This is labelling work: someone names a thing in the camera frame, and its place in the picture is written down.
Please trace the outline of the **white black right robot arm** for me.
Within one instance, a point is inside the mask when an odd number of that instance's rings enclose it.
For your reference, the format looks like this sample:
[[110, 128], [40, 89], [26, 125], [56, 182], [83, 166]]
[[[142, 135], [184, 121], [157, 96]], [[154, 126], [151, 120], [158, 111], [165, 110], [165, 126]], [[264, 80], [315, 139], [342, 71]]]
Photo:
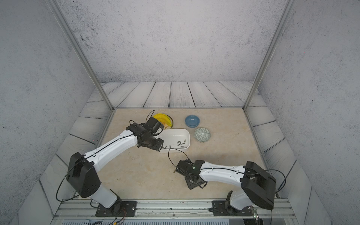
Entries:
[[255, 162], [248, 161], [244, 166], [222, 166], [204, 160], [179, 161], [175, 171], [185, 177], [190, 190], [204, 188], [208, 182], [221, 182], [240, 187], [241, 191], [231, 191], [229, 205], [242, 210], [250, 205], [273, 210], [276, 192], [276, 179]]

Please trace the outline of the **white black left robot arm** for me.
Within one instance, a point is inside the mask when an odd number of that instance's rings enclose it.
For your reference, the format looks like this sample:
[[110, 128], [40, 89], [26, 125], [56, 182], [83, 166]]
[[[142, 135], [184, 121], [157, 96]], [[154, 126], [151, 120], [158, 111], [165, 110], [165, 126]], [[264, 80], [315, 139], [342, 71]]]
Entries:
[[146, 147], [160, 151], [164, 141], [157, 138], [164, 126], [160, 122], [132, 123], [126, 130], [104, 145], [84, 154], [71, 156], [66, 181], [82, 198], [90, 198], [106, 209], [121, 201], [113, 191], [105, 187], [98, 172], [124, 151], [134, 147]]

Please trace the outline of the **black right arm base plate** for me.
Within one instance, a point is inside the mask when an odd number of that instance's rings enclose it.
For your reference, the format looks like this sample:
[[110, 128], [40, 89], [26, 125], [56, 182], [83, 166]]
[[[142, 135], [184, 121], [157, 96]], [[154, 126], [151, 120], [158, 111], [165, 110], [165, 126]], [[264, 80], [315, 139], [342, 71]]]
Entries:
[[230, 205], [226, 200], [212, 201], [212, 207], [209, 208], [209, 212], [214, 216], [231, 216], [231, 217], [249, 217], [253, 216], [251, 208], [245, 207], [242, 210], [237, 210]]

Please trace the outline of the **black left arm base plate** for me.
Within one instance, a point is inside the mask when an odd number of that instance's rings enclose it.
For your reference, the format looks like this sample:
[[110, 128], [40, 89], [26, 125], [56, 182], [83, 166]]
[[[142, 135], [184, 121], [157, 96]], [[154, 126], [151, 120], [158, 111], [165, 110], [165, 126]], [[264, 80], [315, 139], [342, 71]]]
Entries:
[[95, 217], [134, 217], [137, 209], [137, 201], [118, 200], [110, 208], [99, 204]]

